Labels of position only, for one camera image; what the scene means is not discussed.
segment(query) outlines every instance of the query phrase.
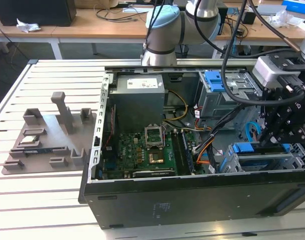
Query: label sticker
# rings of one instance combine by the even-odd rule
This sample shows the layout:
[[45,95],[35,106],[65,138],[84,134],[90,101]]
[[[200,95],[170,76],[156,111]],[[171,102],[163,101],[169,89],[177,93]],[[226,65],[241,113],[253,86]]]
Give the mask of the label sticker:
[[157,89],[157,78],[131,78],[127,80],[127,89]]
[[201,118],[201,115],[200,115],[199,110],[195,110],[195,111],[194,111],[194,116],[195,116],[196,118],[198,118],[198,119]]
[[211,172],[212,174],[215,173],[215,169],[214,169],[214,167],[212,165],[209,164],[209,168],[208,169],[209,169],[209,172]]
[[28,151],[24,151],[25,154],[37,154],[38,151],[36,150],[28,150]]
[[237,84],[234,81],[227,82],[227,85],[230,87],[232,87],[232,86],[237,87]]
[[224,155],[223,154],[223,150],[218,150],[218,152],[216,152],[215,154],[214,154],[215,156],[220,156],[220,155]]

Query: cable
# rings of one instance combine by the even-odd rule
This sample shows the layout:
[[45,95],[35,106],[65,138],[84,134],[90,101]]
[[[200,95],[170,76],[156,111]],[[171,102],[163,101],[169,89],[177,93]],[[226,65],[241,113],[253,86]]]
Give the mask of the cable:
[[181,126],[176,126],[174,124],[172,124],[169,121],[163,121],[165,124],[167,124],[168,126],[172,127],[173,129],[183,129],[183,130],[189,130],[189,131],[194,131],[194,132],[202,132],[203,130],[197,130],[194,128],[190,128],[190,127],[181,127]]
[[181,116],[173,117],[173,118],[166,118],[164,120],[166,120],[166,121],[176,121],[176,120],[184,118],[187,115],[187,112],[188,112],[188,105],[187,105],[187,103],[185,102],[185,100],[177,92],[175,92],[173,90],[168,90],[168,92],[171,92],[171,93],[175,94],[183,102],[185,110],[183,112],[183,115],[181,115]]
[[224,127],[226,125],[226,123],[230,122],[232,119],[234,119],[237,114],[243,109],[245,108],[245,105],[238,105],[236,106],[233,110],[231,110],[230,112],[228,112],[226,115],[222,116],[220,118],[220,120],[218,120],[218,122],[211,128],[209,135],[208,135],[208,139],[202,143],[200,143],[199,145],[197,145],[194,148],[195,152],[198,152],[199,149],[202,149],[205,144],[207,144],[207,142],[209,141],[209,139],[212,136],[215,136],[218,132],[219,129],[221,129],[222,127]]
[[301,49],[300,47],[294,43],[293,41],[291,41],[288,37],[286,37],[285,35],[283,35],[281,32],[279,32],[277,29],[275,29],[273,26],[271,26],[261,15],[260,13],[257,11],[257,8],[255,6],[255,4],[253,3],[253,0],[249,0],[250,6],[254,12],[254,14],[256,15],[256,17],[270,30],[272,31],[274,34],[276,34],[278,37],[280,37],[286,44],[288,44],[289,47],[293,48],[296,52],[300,52]]
[[[232,45],[234,43],[234,38],[235,38],[237,30],[238,30],[239,23],[241,22],[243,13],[245,11],[246,3],[247,3],[247,0],[243,0],[241,9],[240,9],[240,13],[239,13],[239,16],[236,21],[236,25],[233,29],[231,39],[230,39],[227,49],[226,49],[227,53],[229,53],[231,51]],[[225,54],[223,61],[222,61],[220,74],[221,74],[223,88],[225,89],[227,95],[235,102],[244,104],[244,105],[280,106],[280,105],[289,105],[289,104],[293,104],[295,102],[299,102],[305,97],[305,92],[300,87],[296,87],[296,89],[294,90],[297,93],[296,96],[293,96],[293,97],[287,98],[287,99],[282,99],[282,100],[250,100],[250,99],[244,99],[244,98],[237,97],[236,95],[234,95],[232,93],[231,89],[229,88],[229,86],[227,84],[227,80],[226,80],[226,66],[227,66],[228,58],[229,58],[229,55]]]
[[152,15],[151,15],[150,23],[149,23],[149,28],[148,28],[147,35],[146,35],[146,38],[145,38],[145,43],[146,44],[147,44],[148,37],[151,34],[152,28],[153,28],[159,14],[161,13],[164,4],[165,4],[165,0],[162,0],[160,8],[159,8],[159,10],[156,14],[156,17],[154,18],[154,13],[155,13],[155,10],[156,10],[156,7],[157,7],[157,0],[154,3],[153,10],[152,10]]
[[17,48],[14,49],[13,54],[11,55],[10,65],[13,64],[13,58],[14,58],[14,56],[15,56],[15,54],[16,54]]
[[207,145],[202,149],[202,151],[199,153],[199,156],[197,158],[197,164],[210,164],[209,161],[200,161],[200,159],[202,158],[202,155],[204,153],[204,151],[207,149],[207,147],[215,140],[215,137],[211,139],[210,142],[207,143]]
[[[236,21],[235,19],[230,18],[230,17],[226,17],[226,19],[227,19],[228,21],[231,20],[230,30],[231,30],[231,33],[233,33],[233,28],[234,28],[233,22],[237,22],[237,21]],[[241,44],[242,40],[243,40],[245,37],[247,37],[247,36],[248,36],[248,33],[249,33],[249,30],[248,30],[248,28],[246,27],[246,25],[244,25],[244,24],[241,23],[241,22],[240,22],[240,25],[242,25],[242,26],[245,28],[246,34],[243,35],[243,36],[237,36],[238,39],[241,39],[241,40],[239,41],[239,44]]]
[[[99,13],[102,12],[102,11],[107,11],[107,14],[105,16],[100,16]],[[118,17],[118,18],[107,18],[106,16],[108,15],[108,13],[117,14],[117,13],[120,13],[120,11],[112,12],[112,11],[108,11],[107,9],[99,9],[95,14],[96,14],[97,18],[100,18],[100,19],[103,19],[103,20],[106,20],[106,21],[109,21],[109,22],[113,22],[113,23],[128,23],[128,22],[135,22],[135,21],[138,20],[138,19],[132,18],[132,17],[138,16],[138,15],[141,15],[141,14],[145,14],[147,12],[146,11],[145,12],[138,12],[138,13],[133,14],[133,15],[123,16],[123,17]]]
[[274,50],[269,50],[269,51],[264,51],[264,52],[261,52],[261,53],[257,53],[257,54],[254,54],[254,55],[233,55],[233,54],[229,54],[229,51],[224,51],[222,49],[220,49],[219,47],[217,47],[214,43],[212,43],[212,41],[210,41],[205,35],[204,33],[202,32],[202,30],[200,29],[199,25],[198,25],[198,21],[197,21],[197,10],[199,8],[199,5],[201,4],[201,1],[202,0],[198,0],[197,4],[196,4],[196,7],[195,7],[195,10],[194,10],[194,24],[195,24],[195,27],[197,29],[197,31],[199,32],[200,36],[202,36],[202,38],[210,45],[212,46],[214,49],[216,49],[218,52],[226,55],[226,53],[228,53],[228,55],[232,58],[237,58],[237,59],[256,59],[260,56],[264,56],[264,55],[267,55],[267,54],[273,54],[273,53],[279,53],[279,52],[293,52],[294,50],[291,49],[291,48],[279,48],[279,49],[274,49]]
[[[174,117],[174,118],[177,118],[176,112],[175,112],[175,111],[173,111],[172,114],[173,114],[173,117]],[[180,123],[184,128],[186,127],[186,125],[185,125],[180,119],[178,119],[177,121],[178,121],[178,123]]]
[[9,41],[11,44],[13,44],[13,45],[18,49],[18,51],[19,51],[27,60],[29,60],[29,58],[19,49],[19,47],[17,47],[17,46],[14,44],[13,41],[10,40],[10,38],[6,35],[6,33],[3,32],[3,30],[2,30],[1,28],[0,28],[0,32],[4,35],[4,37],[5,37],[6,39],[8,39],[8,41]]

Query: white paper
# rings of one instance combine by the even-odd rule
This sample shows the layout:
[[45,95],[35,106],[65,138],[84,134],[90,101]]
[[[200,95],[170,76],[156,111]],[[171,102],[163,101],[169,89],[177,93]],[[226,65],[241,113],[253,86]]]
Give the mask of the white paper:
[[41,28],[39,27],[39,25],[37,23],[28,24],[28,23],[19,21],[18,18],[17,18],[17,23],[18,23],[17,28],[25,33],[41,30]]
[[293,26],[298,26],[303,21],[305,21],[305,19],[293,16],[287,20],[287,23]]
[[157,89],[157,78],[131,78],[127,80],[127,89]]

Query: blue latch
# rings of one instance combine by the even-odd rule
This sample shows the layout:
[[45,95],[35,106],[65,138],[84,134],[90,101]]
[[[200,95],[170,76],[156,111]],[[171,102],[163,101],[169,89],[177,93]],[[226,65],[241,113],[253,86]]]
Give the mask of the blue latch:
[[205,71],[204,78],[209,84],[212,92],[225,92],[221,73],[219,71]]
[[232,146],[233,151],[237,153],[253,153],[255,150],[250,142],[237,142]]
[[286,153],[289,153],[291,151],[291,146],[288,143],[284,143],[282,144],[284,150],[286,151]]

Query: cardboard box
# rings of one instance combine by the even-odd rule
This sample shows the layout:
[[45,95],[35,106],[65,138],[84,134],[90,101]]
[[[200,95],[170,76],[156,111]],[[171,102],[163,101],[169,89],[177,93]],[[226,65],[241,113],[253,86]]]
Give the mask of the cardboard box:
[[284,0],[282,5],[287,6],[287,11],[305,14],[305,0]]

